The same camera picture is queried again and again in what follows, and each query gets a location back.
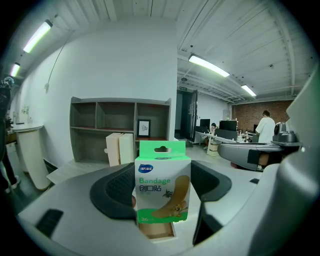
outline red brick wall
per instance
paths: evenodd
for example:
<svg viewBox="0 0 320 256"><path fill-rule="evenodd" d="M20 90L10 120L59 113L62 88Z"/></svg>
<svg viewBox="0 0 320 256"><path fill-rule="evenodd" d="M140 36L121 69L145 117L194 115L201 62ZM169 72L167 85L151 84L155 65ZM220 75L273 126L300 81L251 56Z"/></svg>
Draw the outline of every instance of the red brick wall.
<svg viewBox="0 0 320 256"><path fill-rule="evenodd" d="M238 130L253 131L254 125L258 125L263 111L270 112L270 117L275 123L286 122L289 117L286 113L292 100L270 101L260 103L250 103L232 106L232 119L237 118Z"/></svg>

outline ceiling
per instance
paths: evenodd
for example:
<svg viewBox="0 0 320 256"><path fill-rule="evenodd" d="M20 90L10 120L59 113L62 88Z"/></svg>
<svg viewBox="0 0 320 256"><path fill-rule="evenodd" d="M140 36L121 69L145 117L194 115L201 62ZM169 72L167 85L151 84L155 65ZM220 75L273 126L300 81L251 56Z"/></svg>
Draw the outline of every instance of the ceiling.
<svg viewBox="0 0 320 256"><path fill-rule="evenodd" d="M128 16L176 20L177 86L230 104L290 100L302 89L318 56L295 18L271 0L46 0L21 23L1 60L2 76L15 62L20 85L31 65L72 31ZM23 47L46 20L51 30L31 53ZM196 54L228 77L188 61ZM251 97L241 88L248 85Z"/></svg>

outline cardboard box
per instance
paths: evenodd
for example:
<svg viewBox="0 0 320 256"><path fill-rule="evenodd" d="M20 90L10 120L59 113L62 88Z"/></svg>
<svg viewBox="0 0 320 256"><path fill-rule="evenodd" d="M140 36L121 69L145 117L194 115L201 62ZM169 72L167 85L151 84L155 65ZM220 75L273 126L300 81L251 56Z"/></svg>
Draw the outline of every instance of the cardboard box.
<svg viewBox="0 0 320 256"><path fill-rule="evenodd" d="M167 152L155 149L166 147ZM191 159L185 141L140 141L135 159L139 223L171 223L188 217Z"/></svg>

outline doorway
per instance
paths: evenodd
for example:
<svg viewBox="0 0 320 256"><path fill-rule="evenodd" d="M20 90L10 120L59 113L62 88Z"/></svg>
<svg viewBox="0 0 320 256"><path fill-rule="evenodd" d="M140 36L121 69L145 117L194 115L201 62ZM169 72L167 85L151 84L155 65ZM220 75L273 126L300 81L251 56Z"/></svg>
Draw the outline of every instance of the doorway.
<svg viewBox="0 0 320 256"><path fill-rule="evenodd" d="M178 90L176 93L175 131L178 140L195 141L198 91Z"/></svg>

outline gray bookshelf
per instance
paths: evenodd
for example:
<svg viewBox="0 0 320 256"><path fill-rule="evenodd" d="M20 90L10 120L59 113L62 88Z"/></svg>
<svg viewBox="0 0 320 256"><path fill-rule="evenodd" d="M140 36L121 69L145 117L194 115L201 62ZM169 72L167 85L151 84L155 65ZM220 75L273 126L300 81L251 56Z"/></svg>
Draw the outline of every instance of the gray bookshelf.
<svg viewBox="0 0 320 256"><path fill-rule="evenodd" d="M134 157L140 141L169 140L171 99L71 98L70 140L76 162L108 162L104 149L112 133L133 133ZM138 119L150 120L150 137L138 137Z"/></svg>

